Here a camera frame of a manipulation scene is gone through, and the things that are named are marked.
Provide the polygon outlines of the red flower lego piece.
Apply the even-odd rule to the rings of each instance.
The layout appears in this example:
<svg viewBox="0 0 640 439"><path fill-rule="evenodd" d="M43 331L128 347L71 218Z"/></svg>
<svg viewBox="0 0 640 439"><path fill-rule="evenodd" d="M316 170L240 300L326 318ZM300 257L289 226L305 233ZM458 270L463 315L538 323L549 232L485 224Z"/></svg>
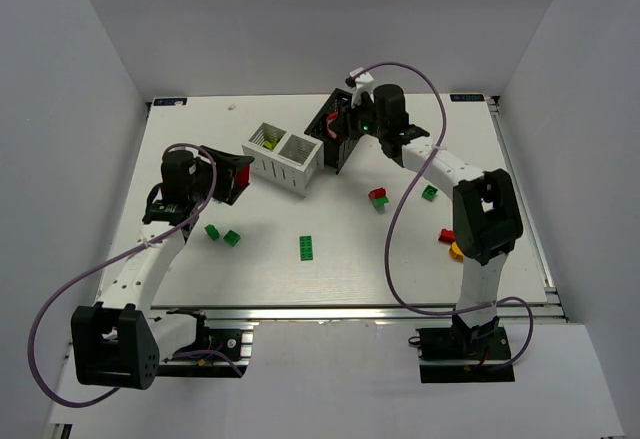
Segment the red flower lego piece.
<svg viewBox="0 0 640 439"><path fill-rule="evenodd" d="M250 166L246 165L238 169L235 175L235 185L239 189L244 189L249 185Z"/></svg>

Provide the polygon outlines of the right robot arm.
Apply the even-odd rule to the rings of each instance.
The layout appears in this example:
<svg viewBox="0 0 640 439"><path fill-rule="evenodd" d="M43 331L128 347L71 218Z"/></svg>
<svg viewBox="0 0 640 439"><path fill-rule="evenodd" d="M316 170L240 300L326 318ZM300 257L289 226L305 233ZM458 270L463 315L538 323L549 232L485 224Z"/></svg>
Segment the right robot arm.
<svg viewBox="0 0 640 439"><path fill-rule="evenodd" d="M507 256L523 233L523 224L510 175L503 169L483 171L441 147L424 129L411 124L405 95L396 84L375 86L370 74L348 80L351 92L334 110L321 112L314 125L324 133L311 138L312 153L294 158L296 136L249 141L239 156L229 156L230 173L221 177L236 191L257 175L292 190L303 190L313 162L325 164L329 144L356 142L365 135L376 138L386 157L400 167L426 178L452 201L455 244L465 260L461 292L451 312L453 326L483 335L497 327L498 285Z"/></svg>

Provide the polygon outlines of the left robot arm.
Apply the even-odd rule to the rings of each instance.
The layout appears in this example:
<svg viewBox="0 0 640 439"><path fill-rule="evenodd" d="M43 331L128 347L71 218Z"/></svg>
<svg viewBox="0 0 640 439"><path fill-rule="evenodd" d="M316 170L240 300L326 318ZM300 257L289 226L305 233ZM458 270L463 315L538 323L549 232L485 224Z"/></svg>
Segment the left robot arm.
<svg viewBox="0 0 640 439"><path fill-rule="evenodd" d="M171 148L161 180L150 191L142 217L140 251L124 265L95 303L71 318L76 377L83 385L144 390L165 364L219 355L203 314L174 309L151 313L172 262L187 244L211 200L232 205L249 185L251 156L202 147Z"/></svg>

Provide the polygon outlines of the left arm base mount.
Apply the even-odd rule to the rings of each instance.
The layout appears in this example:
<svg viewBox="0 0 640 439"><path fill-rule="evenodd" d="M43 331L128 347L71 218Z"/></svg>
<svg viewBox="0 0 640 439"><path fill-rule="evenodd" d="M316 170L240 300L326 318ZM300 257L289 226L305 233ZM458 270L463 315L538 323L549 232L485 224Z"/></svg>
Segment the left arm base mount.
<svg viewBox="0 0 640 439"><path fill-rule="evenodd" d="M253 340L247 327L186 309L153 317L149 325L159 348L159 377L241 378L246 372Z"/></svg>

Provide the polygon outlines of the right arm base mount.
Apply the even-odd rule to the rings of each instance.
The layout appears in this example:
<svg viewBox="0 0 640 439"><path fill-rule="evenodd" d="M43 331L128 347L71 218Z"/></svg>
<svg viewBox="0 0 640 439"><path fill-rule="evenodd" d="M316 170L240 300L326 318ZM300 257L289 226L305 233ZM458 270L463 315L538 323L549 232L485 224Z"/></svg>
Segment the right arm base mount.
<svg viewBox="0 0 640 439"><path fill-rule="evenodd" d="M466 351L450 328L422 328L408 339L418 351L422 384L512 383L515 373L511 349L503 327L493 337Z"/></svg>

